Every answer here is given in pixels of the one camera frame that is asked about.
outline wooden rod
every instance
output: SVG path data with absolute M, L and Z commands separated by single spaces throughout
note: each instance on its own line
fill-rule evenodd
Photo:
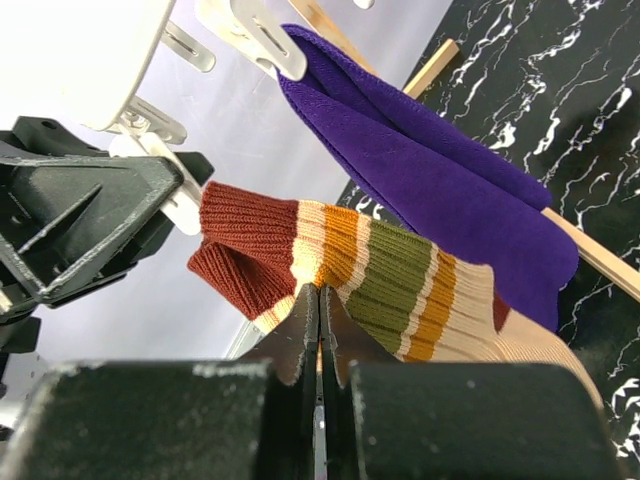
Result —
M 637 270 L 550 208 L 545 208 L 542 214 L 576 242 L 580 256 L 587 263 L 640 302 L 640 273 Z
M 433 57 L 424 64 L 424 67 L 416 73 L 416 76 L 404 87 L 403 92 L 411 98 L 418 98 L 422 95 L 422 92 L 429 88 L 436 77 L 442 73 L 442 70 L 453 60 L 453 57 L 455 57 L 459 51 L 460 49 L 455 40 L 451 38 L 447 39 L 438 51 L 433 54 Z

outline sock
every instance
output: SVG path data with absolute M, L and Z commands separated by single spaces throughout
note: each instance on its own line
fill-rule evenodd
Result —
M 488 265 L 352 210 L 216 182 L 200 217 L 204 240 L 189 268 L 265 333 L 289 314 L 304 284 L 330 285 L 401 360 L 554 363 L 599 398 L 566 345 L 496 296 Z
M 282 90 L 347 173 L 411 231 L 490 265 L 505 302 L 555 331 L 578 250 L 540 214 L 549 192 L 315 33 L 286 30 L 308 70 L 299 82 L 281 77 Z

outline black plastic part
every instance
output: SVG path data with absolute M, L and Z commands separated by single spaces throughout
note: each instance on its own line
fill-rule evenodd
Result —
M 5 352 L 0 352 L 0 381 L 4 379 L 4 372 L 7 369 L 8 363 L 9 363 L 9 354 Z M 2 394 L 2 397 L 4 397 L 6 393 L 7 393 L 7 389 L 5 385 L 5 389 L 4 389 L 4 393 Z
M 622 479 L 581 382 L 551 365 L 352 367 L 359 479 Z
M 296 458 L 299 387 L 271 372 L 264 361 L 67 365 L 32 396 L 2 478 L 311 478 Z
M 201 185 L 213 173 L 200 153 L 176 155 Z M 68 303 L 155 254 L 173 228 L 159 206 L 181 181 L 164 159 L 109 158 L 52 119 L 0 132 L 0 349 L 37 340 L 38 304 Z
M 13 430 L 8 427 L 0 426 L 0 442 L 6 442 L 11 437 Z
M 624 478 L 605 419 L 569 371 L 402 364 L 371 338 L 356 345 L 351 321 L 332 289 L 309 285 L 235 362 L 65 365 L 32 395 L 2 478 L 312 479 L 323 330 L 323 388 L 340 394 L 334 404 L 325 392 L 325 407 L 339 407 L 327 417 L 340 434 L 329 480 Z
M 0 158 L 0 179 L 0 258 L 45 304 L 99 277 L 182 183 L 154 157 Z

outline olive green stripe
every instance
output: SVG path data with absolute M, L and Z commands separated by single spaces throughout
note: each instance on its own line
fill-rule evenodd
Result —
M 431 242 L 401 228 L 372 221 L 367 246 L 365 279 L 351 294 L 346 307 L 369 334 L 389 352 L 396 353 L 424 284 Z

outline orange stripe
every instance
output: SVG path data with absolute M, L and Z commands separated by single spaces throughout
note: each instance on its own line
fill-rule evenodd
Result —
M 427 297 L 427 306 L 420 315 L 418 329 L 411 336 L 406 358 L 426 362 L 431 360 L 436 343 L 442 337 L 454 300 L 456 284 L 455 257 L 438 250 L 438 269 L 433 276 L 433 287 Z
M 358 213 L 325 205 L 324 214 L 324 256 L 314 283 L 337 289 L 349 281 L 356 264 Z

